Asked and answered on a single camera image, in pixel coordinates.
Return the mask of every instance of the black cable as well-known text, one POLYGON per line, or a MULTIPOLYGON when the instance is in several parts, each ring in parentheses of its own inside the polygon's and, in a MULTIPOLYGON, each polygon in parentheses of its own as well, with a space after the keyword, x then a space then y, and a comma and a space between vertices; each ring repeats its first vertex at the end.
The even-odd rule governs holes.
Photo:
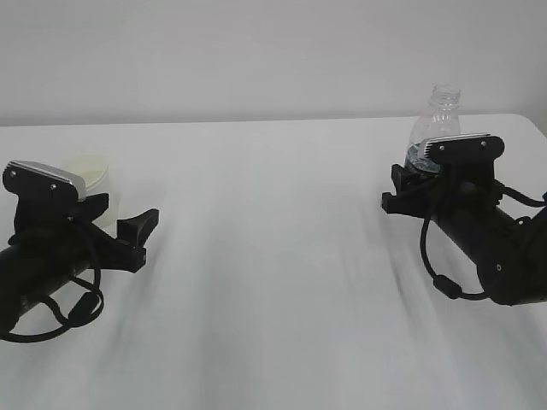
POLYGON ((440 203, 444 199, 444 190, 440 189, 438 196, 432 201, 431 206, 427 210, 427 214, 424 218, 424 223, 421 226, 421 234, 420 234, 420 253, 421 253, 421 260, 423 261, 424 267, 427 270, 427 273, 429 273, 429 276, 433 279, 433 285, 440 290, 442 293, 444 293, 446 296, 448 296, 450 299, 465 299, 468 301, 482 301, 488 297, 488 295, 485 292, 481 293, 466 293, 462 290, 462 287, 454 282, 452 279, 444 276, 439 275, 435 272, 433 269, 433 266, 431 265, 431 262, 429 261, 429 256, 427 256, 427 230, 429 229, 429 224, 431 223, 431 219, 435 212, 438 210, 438 207, 440 203))
POLYGON ((499 190, 504 194, 507 195, 517 202, 522 203, 523 205, 526 205, 530 208, 543 208, 547 206, 546 201, 536 201, 535 199, 532 199, 522 193, 520 193, 517 190, 514 190, 513 188, 509 188, 508 186, 505 186, 499 181, 496 181, 496 185, 499 188, 499 190))

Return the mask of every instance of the plastic bottle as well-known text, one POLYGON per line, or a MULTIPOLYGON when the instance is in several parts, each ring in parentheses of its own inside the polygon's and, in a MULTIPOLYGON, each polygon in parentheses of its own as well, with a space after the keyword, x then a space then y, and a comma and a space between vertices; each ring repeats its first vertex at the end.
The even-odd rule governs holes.
POLYGON ((440 166, 418 155, 424 139, 458 135, 460 132, 460 89, 452 85, 435 85, 428 107, 416 121, 410 134, 405 167, 418 173, 437 173, 440 166))

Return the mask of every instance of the white wall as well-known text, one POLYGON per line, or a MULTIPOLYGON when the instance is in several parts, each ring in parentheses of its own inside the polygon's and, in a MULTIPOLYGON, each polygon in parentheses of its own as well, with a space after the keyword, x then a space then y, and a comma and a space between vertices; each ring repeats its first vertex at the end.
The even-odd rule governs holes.
POLYGON ((545 0, 2 0, 0 124, 414 114, 547 131, 545 0))

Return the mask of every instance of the white table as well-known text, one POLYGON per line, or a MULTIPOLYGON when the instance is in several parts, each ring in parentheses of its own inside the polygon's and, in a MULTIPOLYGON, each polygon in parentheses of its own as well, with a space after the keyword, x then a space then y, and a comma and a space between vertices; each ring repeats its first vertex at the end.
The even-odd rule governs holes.
MULTIPOLYGON (((102 152, 122 217, 161 210, 148 265, 105 272, 99 320, 0 343, 0 408, 545 409, 547 304, 447 300, 421 265, 420 221, 379 207, 414 120, 0 128, 0 164, 102 152)), ((504 139, 499 179, 547 189, 531 122, 465 116, 462 131, 504 139)), ((5 243, 15 197, 0 207, 5 243)), ((439 272, 479 289, 436 227, 429 243, 439 272)), ((67 312, 78 296, 55 298, 67 312)), ((54 323, 38 307, 17 330, 54 323)))

